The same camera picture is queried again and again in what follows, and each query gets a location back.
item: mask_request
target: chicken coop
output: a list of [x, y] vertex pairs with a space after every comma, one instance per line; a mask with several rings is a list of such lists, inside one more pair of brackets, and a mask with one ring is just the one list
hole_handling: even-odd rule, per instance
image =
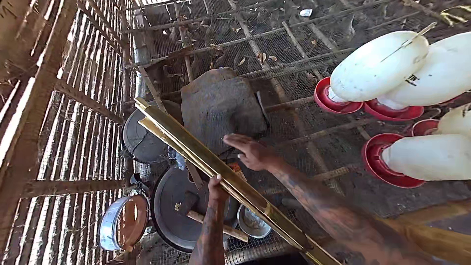
[[[155, 100], [169, 113], [168, 106], [181, 105], [185, 128], [229, 161], [237, 151], [221, 146], [218, 133], [243, 131], [231, 124], [234, 114], [193, 119], [192, 112], [225, 106], [234, 96], [237, 109], [256, 99], [261, 122], [250, 125], [252, 136], [289, 164], [444, 264], [469, 264], [469, 181], [402, 189], [365, 171], [360, 155], [372, 136], [407, 135], [415, 122], [471, 102], [469, 93], [403, 122], [363, 110], [330, 113], [313, 95], [340, 62], [379, 36], [436, 23], [424, 35], [435, 43], [470, 31], [470, 18], [468, 0], [0, 0], [1, 262], [188, 263], [190, 252], [169, 242], [150, 217], [134, 248], [100, 247], [105, 212], [137, 189], [131, 177], [139, 174], [155, 190], [176, 167], [168, 146], [151, 147], [148, 133], [129, 136], [134, 98]], [[227, 67], [226, 78], [242, 78], [251, 93], [214, 93], [184, 106], [190, 97], [184, 88]], [[207, 131], [190, 129], [197, 127]], [[340, 263], [361, 264], [270, 173], [239, 166], [252, 187]], [[295, 251], [273, 231], [225, 242], [226, 264]]]

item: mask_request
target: wire mesh cage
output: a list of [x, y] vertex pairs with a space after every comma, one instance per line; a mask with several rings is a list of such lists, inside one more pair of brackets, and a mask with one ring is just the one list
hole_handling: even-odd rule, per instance
[[[304, 104], [288, 110], [267, 111], [269, 128], [264, 141], [275, 146], [289, 164], [308, 176], [328, 174], [329, 170], [334, 171], [333, 169], [346, 165], [358, 165], [361, 163], [359, 150], [369, 134], [402, 130], [406, 127], [371, 122], [366, 130], [361, 126], [351, 126], [355, 130], [339, 130], [335, 136], [320, 139], [331, 134], [326, 131], [329, 128], [367, 117], [363, 112], [339, 116], [322, 111], [312, 100], [320, 79], [330, 76], [335, 67], [356, 48], [390, 32], [419, 32], [432, 22], [439, 22], [435, 29], [425, 35], [433, 43], [466, 31], [448, 28], [436, 16], [429, 16], [422, 10], [397, 0], [217, 0], [207, 3], [209, 12], [202, 1], [195, 1], [191, 6], [177, 3], [180, 14], [185, 14], [182, 21], [198, 20], [181, 26], [193, 44], [193, 50], [185, 55], [189, 56], [194, 78], [210, 69], [227, 66], [233, 68], [238, 76], [250, 80], [251, 86], [260, 92], [260, 103], [264, 107], [292, 100], [305, 100]], [[173, 5], [166, 5], [171, 17], [174, 15]], [[311, 16], [299, 16], [303, 9], [312, 9]], [[153, 16], [150, 11], [144, 12], [147, 17]], [[169, 21], [175, 21], [175, 18], [159, 18], [160, 25]], [[151, 51], [147, 61], [139, 62], [139, 65], [145, 65], [153, 71], [152, 67], [156, 65], [153, 62], [156, 61], [152, 61], [152, 58], [165, 59], [170, 52], [182, 47], [179, 34], [175, 38], [177, 44], [169, 44], [169, 32], [175, 30], [169, 27], [165, 31], [166, 34], [155, 38], [152, 44], [155, 47], [151, 48], [155, 51]], [[139, 34], [152, 36], [157, 33], [141, 31], [133, 33], [134, 38], [138, 38]], [[183, 60], [175, 62], [171, 67], [182, 69], [178, 73], [187, 75]], [[185, 78], [176, 79], [178, 81], [159, 86], [163, 95], [176, 92], [189, 83]], [[363, 173], [360, 171], [352, 175], [355, 180], [335, 180], [331, 187], [342, 192], [340, 185], [355, 185], [354, 182], [361, 176]], [[292, 197], [273, 176], [260, 172], [246, 174], [246, 178], [305, 232], [309, 232], [317, 240], [326, 238], [325, 232], [305, 210], [283, 205], [283, 199]], [[406, 191], [401, 195], [415, 196]], [[377, 208], [371, 207], [369, 210], [375, 212]], [[375, 213], [387, 216], [395, 210], [397, 209], [390, 206], [388, 210]], [[159, 239], [147, 241], [141, 248], [143, 253], [147, 253], [143, 260], [152, 264], [184, 264], [190, 257]], [[239, 264], [289, 251], [293, 249], [275, 232], [271, 232], [263, 239], [250, 238], [249, 243], [229, 238], [225, 257], [227, 264]]]

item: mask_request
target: black round lid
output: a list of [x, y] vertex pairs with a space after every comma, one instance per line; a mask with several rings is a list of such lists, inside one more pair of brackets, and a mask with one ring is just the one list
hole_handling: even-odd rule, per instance
[[[187, 216], [181, 216], [175, 210], [175, 204], [183, 201], [185, 192], [198, 195], [199, 200], [192, 210], [205, 214], [208, 207], [208, 186], [198, 190], [188, 179], [188, 170], [171, 168], [160, 179], [151, 198], [151, 215], [154, 225], [162, 238], [172, 247], [191, 253], [203, 227], [199, 222]], [[232, 197], [226, 202], [224, 209], [227, 225], [234, 226], [237, 222], [239, 203]]]
[[[162, 100], [162, 103], [167, 112], [183, 124], [180, 105], [169, 100]], [[156, 102], [152, 100], [149, 104], [156, 105]], [[163, 162], [165, 161], [166, 145], [138, 123], [144, 117], [145, 115], [138, 109], [129, 116], [122, 132], [124, 145], [133, 155], [134, 160], [140, 163]]]

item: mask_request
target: wooden beam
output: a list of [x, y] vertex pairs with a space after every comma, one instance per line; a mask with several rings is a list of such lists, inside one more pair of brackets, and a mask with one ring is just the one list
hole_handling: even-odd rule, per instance
[[471, 260], [470, 235], [422, 224], [403, 223], [388, 219], [381, 219], [381, 221], [402, 234], [410, 242], [414, 242], [424, 252], [461, 265], [467, 265]]
[[16, 47], [16, 34], [28, 11], [29, 0], [0, 1], [0, 79], [8, 75], [5, 60]]
[[415, 212], [399, 215], [395, 220], [411, 224], [428, 224], [468, 213], [471, 213], [471, 199], [433, 205]]
[[113, 122], [119, 124], [119, 125], [124, 125], [124, 120], [123, 118], [119, 117], [115, 113], [111, 112], [108, 110], [105, 106], [102, 104], [96, 102], [89, 96], [85, 95], [82, 91], [79, 91], [76, 88], [73, 88], [71, 85], [67, 84], [66, 81], [62, 79], [57, 79], [56, 85], [54, 87], [56, 91], [59, 91], [73, 100], [87, 106], [88, 108], [98, 112], [99, 114], [103, 115], [104, 117], [107, 117], [108, 119], [112, 120]]
[[49, 36], [43, 63], [36, 73], [31, 94], [1, 165], [0, 205], [3, 205], [3, 212], [0, 217], [0, 259], [3, 258], [23, 187], [38, 175], [38, 137], [76, 13], [77, 4], [64, 1]]
[[21, 194], [22, 198], [37, 196], [86, 193], [99, 190], [117, 190], [124, 187], [124, 180], [31, 181]]

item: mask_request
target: tattoo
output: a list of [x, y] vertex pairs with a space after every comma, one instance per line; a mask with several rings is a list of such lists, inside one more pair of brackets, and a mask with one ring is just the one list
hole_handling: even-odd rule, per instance
[[210, 200], [189, 265], [224, 265], [223, 215], [224, 202]]
[[434, 264], [396, 231], [349, 205], [321, 182], [288, 164], [270, 171], [334, 239], [363, 254], [367, 264]]

